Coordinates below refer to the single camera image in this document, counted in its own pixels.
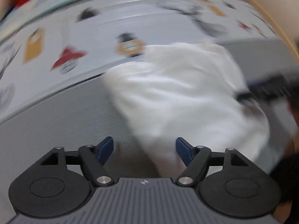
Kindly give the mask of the white t-shirt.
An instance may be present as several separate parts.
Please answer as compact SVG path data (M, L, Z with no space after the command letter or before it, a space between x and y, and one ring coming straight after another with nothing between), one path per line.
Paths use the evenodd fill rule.
M255 161L269 141L268 119L235 94L247 89L233 56L215 43L174 43L145 48L143 60L109 69L104 84L160 176L178 177L184 164L178 137L212 151L235 148Z

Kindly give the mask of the grey patterned bed sheet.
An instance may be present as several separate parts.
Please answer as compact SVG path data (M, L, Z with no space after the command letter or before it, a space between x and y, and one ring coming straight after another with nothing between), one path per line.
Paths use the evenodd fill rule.
M195 89L191 101L167 85L161 96L138 87L131 108L137 131L105 85L108 69L142 65L151 45L218 44L212 76L176 66ZM287 46L243 0L84 0L23 27L1 45L1 223L15 214L8 197L15 178L53 147L72 150L111 136L108 167L116 176L171 175L158 155L174 140L192 140L203 116L197 100L218 81L247 81L298 70Z

